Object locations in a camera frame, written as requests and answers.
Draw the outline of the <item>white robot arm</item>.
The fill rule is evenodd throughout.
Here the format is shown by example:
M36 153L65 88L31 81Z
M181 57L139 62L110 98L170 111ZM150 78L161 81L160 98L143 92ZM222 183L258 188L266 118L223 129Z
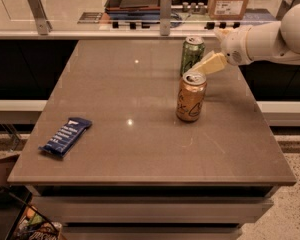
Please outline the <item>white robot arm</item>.
M221 51L209 52L190 71L208 75L223 70L227 64L240 66L256 61L300 65L300 4L281 21L216 30L215 35Z

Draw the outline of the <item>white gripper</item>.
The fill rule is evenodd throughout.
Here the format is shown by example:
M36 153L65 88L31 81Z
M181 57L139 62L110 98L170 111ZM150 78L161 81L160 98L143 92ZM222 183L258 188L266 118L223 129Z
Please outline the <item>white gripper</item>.
M209 52L191 68L191 71L209 75L223 70L227 65L227 61L229 64L236 66L251 64L252 60L247 51L247 37L251 28L251 25L240 26L235 29L215 28L215 36L222 39L222 53Z

